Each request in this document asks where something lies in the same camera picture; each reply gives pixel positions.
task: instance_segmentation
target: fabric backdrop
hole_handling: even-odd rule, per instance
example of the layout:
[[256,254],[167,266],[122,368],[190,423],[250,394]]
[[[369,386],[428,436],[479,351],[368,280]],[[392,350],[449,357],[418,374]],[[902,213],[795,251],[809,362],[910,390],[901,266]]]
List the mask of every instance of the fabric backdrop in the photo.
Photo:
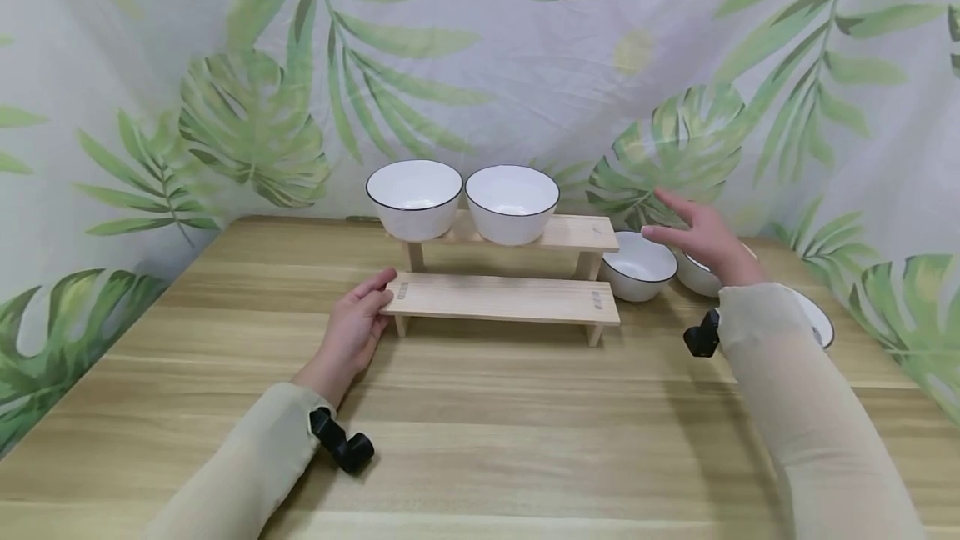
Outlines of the fabric backdrop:
[[0,448],[229,220],[398,159],[794,248],[960,423],[960,0],[4,0]]

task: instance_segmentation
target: beige sleeve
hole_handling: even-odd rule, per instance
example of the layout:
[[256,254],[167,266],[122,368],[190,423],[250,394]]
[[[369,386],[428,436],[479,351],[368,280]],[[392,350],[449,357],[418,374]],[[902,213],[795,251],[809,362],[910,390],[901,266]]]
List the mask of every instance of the beige sleeve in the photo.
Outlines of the beige sleeve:
[[724,288],[719,311],[722,350],[781,477],[796,538],[925,538],[876,428],[790,290]]
[[313,458],[310,412],[333,407],[291,383],[270,387],[147,527],[147,540],[259,538]]

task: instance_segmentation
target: wooden leg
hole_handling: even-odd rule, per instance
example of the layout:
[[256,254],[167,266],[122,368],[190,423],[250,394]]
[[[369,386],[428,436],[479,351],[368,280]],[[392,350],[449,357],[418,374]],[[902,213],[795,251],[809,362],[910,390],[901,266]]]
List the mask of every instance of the wooden leg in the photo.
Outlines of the wooden leg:
[[393,315],[393,319],[397,320],[397,335],[405,338],[410,329],[410,315]]
[[600,253],[580,253],[577,260],[577,270],[573,274],[575,280],[596,280],[600,273],[600,260],[603,255]]
[[419,242],[400,242],[403,245],[403,261],[407,271],[425,271],[423,264],[423,244]]
[[588,325],[587,326],[587,345],[589,347],[594,347],[600,343],[600,334],[603,333],[602,325]]

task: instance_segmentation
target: wooden shelf top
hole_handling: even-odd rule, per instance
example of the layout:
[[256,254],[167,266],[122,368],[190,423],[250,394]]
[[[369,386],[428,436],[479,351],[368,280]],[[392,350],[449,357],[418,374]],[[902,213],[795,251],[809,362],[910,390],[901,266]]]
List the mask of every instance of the wooden shelf top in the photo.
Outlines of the wooden shelf top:
[[387,288],[389,315],[620,325],[607,282],[402,271]]
[[[426,241],[428,243],[486,243],[493,244],[473,224],[467,209],[457,211],[457,218],[447,234]],[[580,214],[555,214],[550,217],[543,235],[522,248],[580,250],[588,252],[617,252],[620,245],[613,234],[610,217],[589,217]]]

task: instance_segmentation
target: hand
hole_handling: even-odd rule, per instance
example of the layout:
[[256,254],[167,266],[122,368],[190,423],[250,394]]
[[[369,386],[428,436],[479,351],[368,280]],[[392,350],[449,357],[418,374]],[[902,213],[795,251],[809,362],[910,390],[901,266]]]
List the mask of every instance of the hand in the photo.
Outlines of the hand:
[[335,302],[320,349],[294,376],[293,383],[339,407],[353,379],[370,365],[380,334],[390,323],[380,308],[393,300],[386,286],[396,276],[397,269],[384,269]]
[[656,188],[654,194],[690,229],[644,225],[640,230],[644,238],[683,250],[705,264],[724,286],[750,286],[752,283],[769,281],[760,262],[728,229],[718,210],[687,200],[662,187]]

